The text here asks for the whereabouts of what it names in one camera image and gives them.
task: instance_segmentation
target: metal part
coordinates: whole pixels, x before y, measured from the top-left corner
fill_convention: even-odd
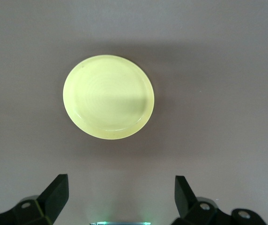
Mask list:
[[[0,225],[52,225],[68,200],[68,177],[60,174],[37,198],[0,214]]]
[[[201,207],[203,210],[209,210],[209,209],[210,209],[210,206],[209,206],[207,203],[201,203],[201,204],[200,204],[200,207]]]
[[[231,215],[220,211],[212,200],[196,198],[187,180],[176,176],[175,202],[180,218],[172,225],[266,225],[255,212],[247,209],[235,209]]]
[[[240,215],[244,219],[249,219],[251,218],[250,214],[248,214],[246,211],[239,211],[238,215]]]

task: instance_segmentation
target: gray background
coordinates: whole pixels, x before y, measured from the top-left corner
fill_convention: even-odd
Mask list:
[[[62,89],[83,59],[137,63],[155,91],[137,134],[89,136]],[[174,176],[268,223],[268,1],[0,1],[0,211],[68,173],[57,225],[178,216]]]

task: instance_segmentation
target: pale yellow cap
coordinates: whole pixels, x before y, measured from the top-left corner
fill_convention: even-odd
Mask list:
[[[80,62],[63,88],[65,109],[81,130],[102,139],[120,139],[139,131],[154,108],[154,91],[133,62],[98,55]]]

